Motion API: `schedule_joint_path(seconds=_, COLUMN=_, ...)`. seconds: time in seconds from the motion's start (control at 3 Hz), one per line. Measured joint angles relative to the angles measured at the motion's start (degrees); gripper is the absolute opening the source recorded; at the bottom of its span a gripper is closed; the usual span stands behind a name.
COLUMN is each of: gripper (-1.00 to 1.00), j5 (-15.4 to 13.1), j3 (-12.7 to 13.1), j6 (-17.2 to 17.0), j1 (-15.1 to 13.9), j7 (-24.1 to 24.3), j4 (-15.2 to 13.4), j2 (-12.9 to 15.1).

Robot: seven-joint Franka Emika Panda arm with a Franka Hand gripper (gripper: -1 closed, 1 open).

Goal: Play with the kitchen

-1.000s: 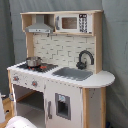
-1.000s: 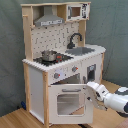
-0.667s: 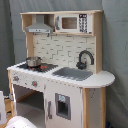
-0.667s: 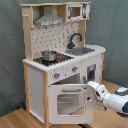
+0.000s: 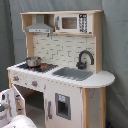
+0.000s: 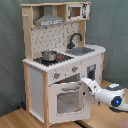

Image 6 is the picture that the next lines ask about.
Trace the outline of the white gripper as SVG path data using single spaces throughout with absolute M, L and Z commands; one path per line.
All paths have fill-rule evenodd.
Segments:
M 91 79 L 86 77 L 83 77 L 81 79 L 81 83 L 88 86 L 88 90 L 91 96 L 94 96 L 100 89 L 100 85 L 95 80 L 92 81 Z

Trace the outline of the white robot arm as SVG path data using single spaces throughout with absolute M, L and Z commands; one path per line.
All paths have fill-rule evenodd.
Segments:
M 82 89 L 87 99 L 94 104 L 105 104 L 113 112 L 128 113 L 128 104 L 125 102 L 124 88 L 119 84 L 110 84 L 103 89 L 92 79 L 81 79 Z

